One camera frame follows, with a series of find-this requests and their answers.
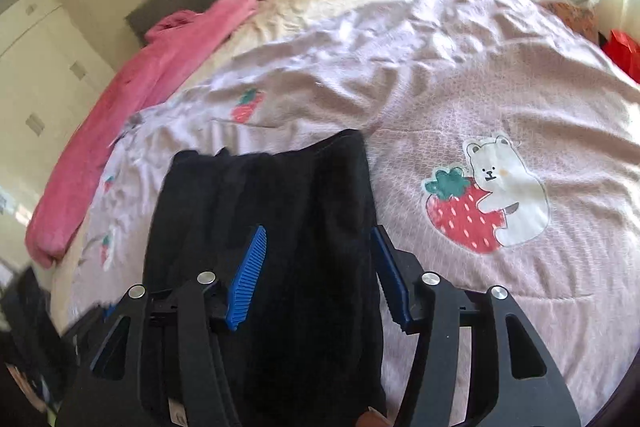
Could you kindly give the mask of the black long-sleeve shirt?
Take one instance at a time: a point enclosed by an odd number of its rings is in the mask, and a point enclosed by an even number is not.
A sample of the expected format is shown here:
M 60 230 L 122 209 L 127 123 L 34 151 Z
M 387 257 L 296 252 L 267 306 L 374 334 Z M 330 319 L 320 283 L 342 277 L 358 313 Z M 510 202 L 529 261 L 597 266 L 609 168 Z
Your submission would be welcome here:
M 172 158 L 144 260 L 152 291 L 220 268 L 266 231 L 247 318 L 220 343 L 243 425 L 352 426 L 385 410 L 375 221 L 356 130 L 274 155 Z

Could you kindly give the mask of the lilac strawberry bear quilt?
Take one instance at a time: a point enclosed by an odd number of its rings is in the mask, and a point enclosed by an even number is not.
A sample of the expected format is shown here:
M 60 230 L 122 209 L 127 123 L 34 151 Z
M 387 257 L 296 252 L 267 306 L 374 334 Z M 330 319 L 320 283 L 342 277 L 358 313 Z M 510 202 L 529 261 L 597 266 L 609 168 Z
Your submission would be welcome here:
M 378 217 L 451 282 L 514 292 L 592 421 L 639 349 L 639 90 L 529 0 L 373 2 L 128 121 L 53 283 L 54 324 L 140 277 L 171 157 L 366 137 Z

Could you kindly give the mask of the cream wardrobe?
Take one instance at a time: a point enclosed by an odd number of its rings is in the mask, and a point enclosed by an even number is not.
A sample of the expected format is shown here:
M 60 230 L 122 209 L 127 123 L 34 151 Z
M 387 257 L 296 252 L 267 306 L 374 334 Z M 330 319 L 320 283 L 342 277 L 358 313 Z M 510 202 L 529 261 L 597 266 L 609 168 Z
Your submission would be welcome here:
M 1 259 L 29 264 L 26 227 L 58 156 L 114 70 L 60 0 L 1 13 Z

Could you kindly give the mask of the red plastic bag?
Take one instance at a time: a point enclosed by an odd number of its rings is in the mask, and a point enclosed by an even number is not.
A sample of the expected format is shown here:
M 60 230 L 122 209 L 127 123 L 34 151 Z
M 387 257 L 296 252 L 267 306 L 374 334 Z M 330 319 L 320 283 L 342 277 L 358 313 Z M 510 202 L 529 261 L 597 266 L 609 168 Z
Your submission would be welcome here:
M 612 30 L 603 46 L 605 55 L 636 83 L 640 83 L 640 46 L 626 32 Z

